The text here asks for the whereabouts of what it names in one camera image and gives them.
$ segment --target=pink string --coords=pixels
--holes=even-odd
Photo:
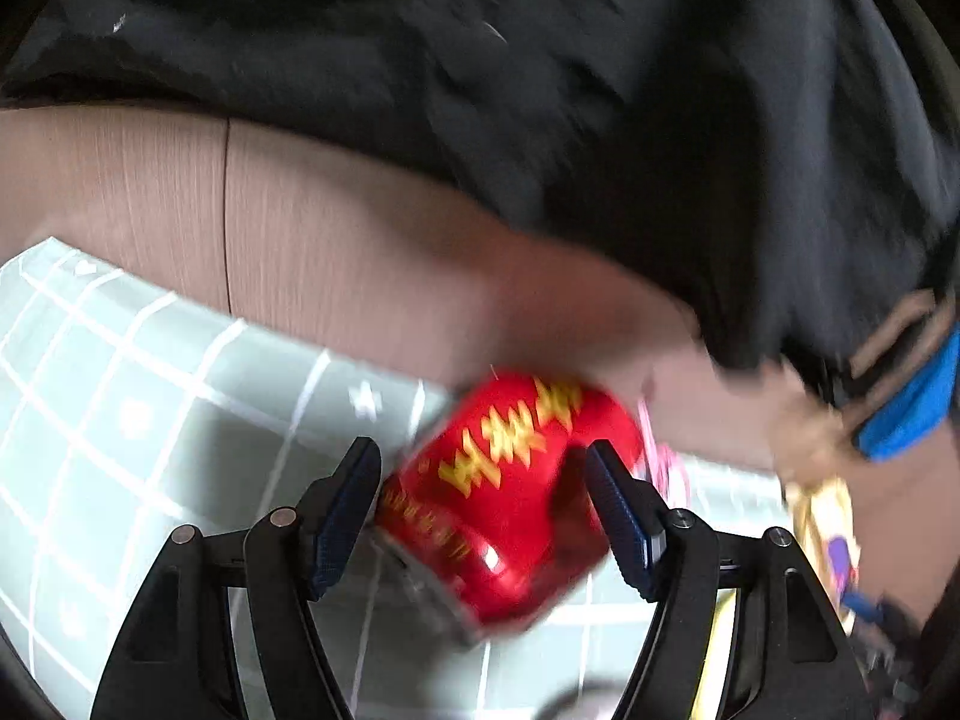
[[[690,503],[690,477],[683,467],[683,461],[665,443],[656,446],[650,413],[643,400],[637,401],[637,416],[640,419],[640,435],[643,436],[648,481],[672,508],[687,506]],[[680,485],[671,484],[674,474],[680,477]]]

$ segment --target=blue gripper pad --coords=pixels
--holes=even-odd
[[[587,450],[584,477],[623,580],[645,600],[661,600],[655,569],[666,551],[664,500],[653,485],[632,478],[606,440]]]
[[[376,443],[356,439],[333,476],[310,485],[296,507],[304,515],[305,577],[313,600],[344,575],[380,485],[380,465]]]

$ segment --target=brown strap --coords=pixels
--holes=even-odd
[[[951,293],[944,298],[936,311],[930,314],[923,331],[920,332],[920,338],[917,338],[917,342],[910,349],[904,361],[872,386],[864,397],[853,401],[841,410],[844,429],[848,433],[852,434],[871,415],[904,388],[913,375],[943,345],[947,336],[952,332],[955,321],[956,298]]]
[[[937,298],[933,290],[918,290],[915,293],[904,295],[904,298],[894,306],[877,330],[870,338],[850,357],[850,372],[854,379],[862,376],[867,368],[880,360],[880,355],[889,349],[899,338],[899,335],[917,319],[921,319],[937,307]]]

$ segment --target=black fabric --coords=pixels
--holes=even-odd
[[[955,261],[931,269],[954,118],[900,21],[886,0],[51,0],[2,91],[182,98],[425,170],[683,298],[725,367],[839,365]]]

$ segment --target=silver screw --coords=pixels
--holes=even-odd
[[[170,541],[173,541],[175,544],[186,544],[189,541],[193,541],[193,536],[197,533],[197,529],[193,525],[179,525],[174,528],[174,532],[170,533]]]
[[[296,509],[277,509],[270,515],[270,524],[277,526],[277,528],[286,528],[288,525],[293,525],[294,522],[296,522]]]
[[[675,528],[690,528],[693,526],[693,512],[686,509],[673,509],[670,512],[670,522]]]
[[[788,547],[793,542],[793,536],[790,536],[790,532],[786,528],[771,528],[769,536],[770,541],[773,541],[779,547]]]

